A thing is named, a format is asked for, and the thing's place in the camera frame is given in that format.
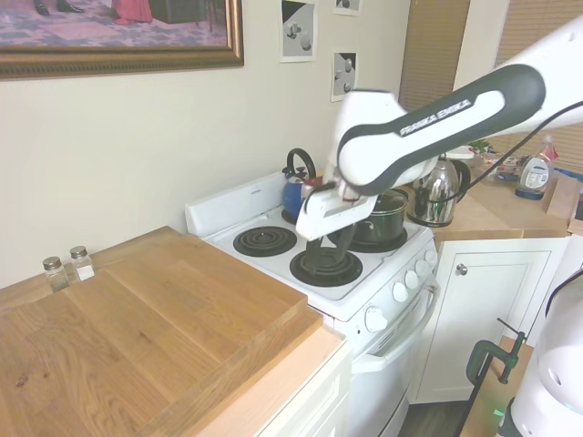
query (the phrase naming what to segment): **window blind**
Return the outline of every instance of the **window blind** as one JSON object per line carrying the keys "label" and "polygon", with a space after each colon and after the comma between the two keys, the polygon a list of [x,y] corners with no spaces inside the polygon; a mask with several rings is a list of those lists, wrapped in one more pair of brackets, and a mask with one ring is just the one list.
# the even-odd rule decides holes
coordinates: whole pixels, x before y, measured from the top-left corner
{"label": "window blind", "polygon": [[[581,14],[583,0],[511,0],[496,65],[506,62]],[[555,140],[559,155],[555,166],[583,173],[583,124],[543,130],[519,149],[517,155],[538,150],[546,135],[552,135]],[[506,151],[525,136],[526,133],[511,134],[489,141],[496,151]]]}
{"label": "window blind", "polygon": [[411,0],[399,103],[411,111],[451,94],[470,0]]}

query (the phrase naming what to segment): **kettle handle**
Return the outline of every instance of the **kettle handle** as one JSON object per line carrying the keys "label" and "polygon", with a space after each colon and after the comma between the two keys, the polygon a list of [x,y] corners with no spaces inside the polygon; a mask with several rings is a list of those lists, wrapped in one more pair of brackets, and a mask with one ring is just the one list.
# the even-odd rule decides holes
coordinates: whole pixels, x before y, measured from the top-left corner
{"label": "kettle handle", "polygon": [[308,154],[308,152],[306,152],[303,148],[293,148],[292,150],[290,150],[290,153],[288,153],[288,159],[287,159],[287,164],[288,167],[286,167],[284,169],[284,173],[288,174],[288,175],[295,175],[295,168],[293,167],[293,157],[297,155],[298,157],[300,157],[303,161],[303,163],[306,165],[306,169],[308,170],[308,178],[312,179],[316,177],[316,166],[314,166],[312,158],[310,157],[310,155]]}
{"label": "kettle handle", "polygon": [[462,200],[462,198],[464,198],[465,193],[470,188],[470,183],[472,182],[472,174],[470,173],[470,167],[468,167],[465,162],[452,160],[451,163],[454,165],[455,171],[457,172],[457,177],[459,178],[458,193],[462,193],[460,196],[457,197],[457,202],[459,203]]}

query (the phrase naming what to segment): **salt shaker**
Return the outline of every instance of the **salt shaker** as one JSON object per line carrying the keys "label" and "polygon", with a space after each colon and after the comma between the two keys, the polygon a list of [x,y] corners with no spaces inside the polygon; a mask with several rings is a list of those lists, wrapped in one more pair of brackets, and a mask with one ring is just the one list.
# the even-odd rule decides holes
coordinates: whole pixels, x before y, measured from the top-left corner
{"label": "salt shaker", "polygon": [[73,269],[75,269],[75,276],[80,281],[93,278],[95,276],[95,271],[93,270],[93,262],[89,255],[87,255],[87,249],[85,246],[75,246],[70,250],[71,253],[71,264],[73,264]]}
{"label": "salt shaker", "polygon": [[54,293],[69,286],[69,278],[59,257],[48,257],[43,261],[45,275]]}

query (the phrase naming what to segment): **stove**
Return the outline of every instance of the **stove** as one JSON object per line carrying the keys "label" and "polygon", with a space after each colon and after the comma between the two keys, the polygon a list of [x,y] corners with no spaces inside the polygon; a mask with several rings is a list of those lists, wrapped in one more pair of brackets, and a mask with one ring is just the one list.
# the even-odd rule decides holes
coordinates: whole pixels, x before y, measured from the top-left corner
{"label": "stove", "polygon": [[320,257],[322,264],[314,269],[305,259],[307,240],[282,214],[284,184],[283,174],[274,173],[187,204],[189,232],[301,291],[312,307],[341,321],[350,319],[380,289],[392,287],[389,279],[404,280],[405,268],[414,270],[425,251],[436,260],[432,231],[405,222],[399,241],[385,251],[351,248],[338,263],[331,262],[334,235],[325,237],[322,250],[328,255]]}
{"label": "stove", "polygon": [[382,247],[353,242],[340,258],[332,234],[306,252],[281,207],[284,185],[277,172],[189,203],[189,232],[304,293],[353,347],[346,435],[396,435],[408,408],[414,346],[439,300],[433,233],[405,222],[403,234]]}

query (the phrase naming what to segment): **pepper shaker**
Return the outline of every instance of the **pepper shaker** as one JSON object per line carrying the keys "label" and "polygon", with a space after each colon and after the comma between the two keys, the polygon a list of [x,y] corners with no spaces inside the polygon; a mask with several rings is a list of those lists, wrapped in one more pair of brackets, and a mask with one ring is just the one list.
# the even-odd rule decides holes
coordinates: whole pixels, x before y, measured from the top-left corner
{"label": "pepper shaker", "polygon": [[69,286],[69,278],[59,257],[48,257],[43,261],[45,275],[54,293]]}

